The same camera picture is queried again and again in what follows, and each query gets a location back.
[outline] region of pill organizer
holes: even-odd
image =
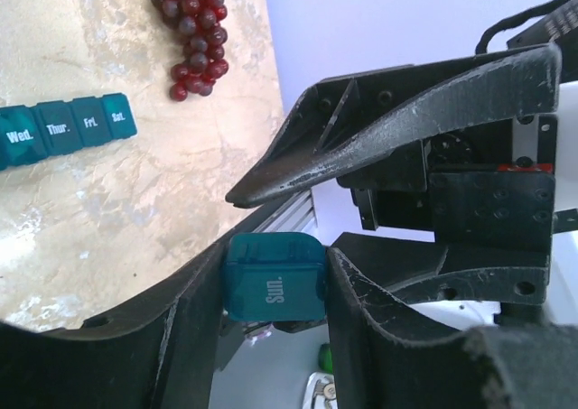
[[[122,93],[0,108],[0,170],[136,135]]]

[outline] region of red part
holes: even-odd
[[[518,167],[513,163],[502,163],[498,166],[499,172],[554,172],[554,165],[552,163],[537,163],[531,167]]]

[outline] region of beige marble surface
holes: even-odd
[[[181,48],[149,0],[0,0],[0,106],[128,95],[138,136],[0,172],[0,317],[79,326],[160,281],[245,213],[228,188],[281,101],[265,0],[227,0],[229,74],[175,104]]]

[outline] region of black cable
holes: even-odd
[[[537,5],[535,7],[529,8],[524,12],[510,16],[509,18],[502,19],[500,22],[492,25],[488,30],[482,34],[478,46],[476,46],[476,55],[485,54],[488,52],[489,41],[498,33],[504,32],[506,30],[511,30],[512,28],[519,27],[527,20],[532,18],[537,18],[538,16],[544,16],[556,10],[561,5],[566,4],[570,0],[552,0],[543,5]]]

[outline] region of grape bunch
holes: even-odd
[[[227,17],[225,0],[152,0],[163,22],[184,41],[184,61],[171,68],[174,81],[169,96],[181,102],[189,93],[208,96],[217,79],[228,72],[223,44],[227,30],[220,22]]]

